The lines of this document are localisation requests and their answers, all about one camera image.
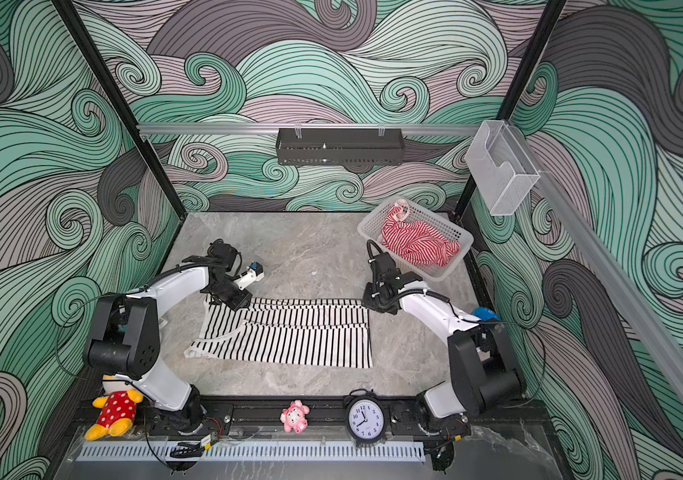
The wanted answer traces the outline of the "red white striped tank top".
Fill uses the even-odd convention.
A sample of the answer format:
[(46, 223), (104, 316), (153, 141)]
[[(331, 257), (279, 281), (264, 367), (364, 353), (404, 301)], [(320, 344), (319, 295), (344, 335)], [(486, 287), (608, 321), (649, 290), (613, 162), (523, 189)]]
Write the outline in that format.
[(383, 244), (405, 261), (420, 266), (447, 266), (461, 244), (449, 241), (439, 230), (421, 220), (407, 222), (415, 210), (404, 199), (395, 201), (383, 223)]

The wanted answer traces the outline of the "black white striped tank top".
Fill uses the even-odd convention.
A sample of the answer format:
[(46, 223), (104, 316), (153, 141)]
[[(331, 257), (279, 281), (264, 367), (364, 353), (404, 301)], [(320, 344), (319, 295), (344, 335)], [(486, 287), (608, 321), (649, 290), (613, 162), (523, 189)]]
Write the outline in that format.
[(184, 356), (367, 369), (369, 310), (355, 299), (254, 298), (239, 310), (209, 304)]

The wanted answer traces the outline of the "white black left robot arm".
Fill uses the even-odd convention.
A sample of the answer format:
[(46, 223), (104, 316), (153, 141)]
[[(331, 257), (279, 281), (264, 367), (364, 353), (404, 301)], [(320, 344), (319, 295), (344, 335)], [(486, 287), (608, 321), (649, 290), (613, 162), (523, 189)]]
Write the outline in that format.
[(244, 264), (241, 254), (219, 239), (203, 256), (183, 259), (139, 290), (99, 297), (83, 357), (87, 367), (101, 373), (104, 392), (93, 402), (99, 416), (87, 439), (129, 432), (140, 406), (157, 410), (181, 435), (199, 432), (205, 418), (201, 396), (164, 363), (161, 317), (195, 293), (232, 312), (247, 308), (252, 298), (248, 288), (263, 276), (261, 264)]

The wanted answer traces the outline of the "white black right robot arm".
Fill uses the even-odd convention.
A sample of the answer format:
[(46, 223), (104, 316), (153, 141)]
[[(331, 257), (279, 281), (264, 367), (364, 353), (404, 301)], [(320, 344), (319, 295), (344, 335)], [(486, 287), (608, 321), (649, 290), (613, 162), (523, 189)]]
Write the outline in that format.
[(365, 285), (363, 305), (379, 313), (405, 312), (447, 346), (449, 379), (417, 395), (423, 428), (457, 415), (477, 418), (525, 393), (521, 362), (507, 326), (495, 312), (459, 309), (419, 274), (401, 272), (391, 254), (373, 240), (367, 241), (367, 263), (371, 281)]

